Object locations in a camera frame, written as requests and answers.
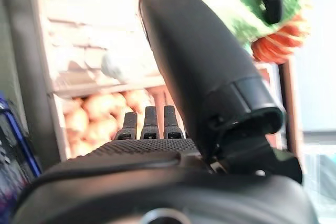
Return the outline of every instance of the textured grip surface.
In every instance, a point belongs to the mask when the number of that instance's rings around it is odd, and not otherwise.
[[[182,154],[198,152],[191,139],[121,140],[107,143],[88,154],[88,156],[144,154],[149,152],[170,151],[177,151]]]

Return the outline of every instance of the white wall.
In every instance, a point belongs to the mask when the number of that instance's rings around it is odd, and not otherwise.
[[[27,130],[4,0],[0,0],[0,90],[15,104],[18,116]]]
[[[296,54],[304,131],[336,131],[336,0],[311,0],[312,35]]]

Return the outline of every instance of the onion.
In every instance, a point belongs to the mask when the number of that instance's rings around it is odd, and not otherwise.
[[[111,113],[115,116],[117,116],[118,114],[120,114],[121,109],[123,107],[126,107],[126,98],[120,94],[120,93],[114,93],[112,94],[114,97],[114,107],[113,107],[113,111],[111,111]]]
[[[92,121],[108,118],[115,109],[115,99],[111,94],[94,94],[84,101],[83,108]]]
[[[126,103],[131,108],[136,108],[144,101],[150,101],[146,90],[132,90],[125,93]]]
[[[72,158],[78,156],[85,156],[88,153],[94,150],[94,147],[83,141],[76,142],[75,144],[70,145],[71,156]]]
[[[123,107],[121,109],[120,113],[117,116],[118,129],[121,129],[123,127],[125,114],[129,112],[133,112],[133,110],[130,107]]]
[[[74,99],[61,99],[63,114],[71,113],[77,109],[79,109],[83,103],[81,98]]]
[[[76,109],[65,115],[65,125],[71,137],[76,137],[78,134],[81,135],[89,125],[88,115],[84,109]]]
[[[111,141],[117,130],[117,122],[112,116],[109,119],[91,122],[86,131],[85,142],[98,148]]]

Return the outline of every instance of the robotic hand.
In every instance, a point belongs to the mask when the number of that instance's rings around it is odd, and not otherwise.
[[[141,0],[155,60],[185,124],[146,109],[115,140],[46,171],[21,195],[13,224],[317,224],[298,160],[273,149],[284,111],[251,57],[201,0]]]

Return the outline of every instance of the blue container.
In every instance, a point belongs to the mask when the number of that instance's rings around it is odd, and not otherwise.
[[[0,224],[8,224],[18,194],[40,168],[29,143],[0,93]]]

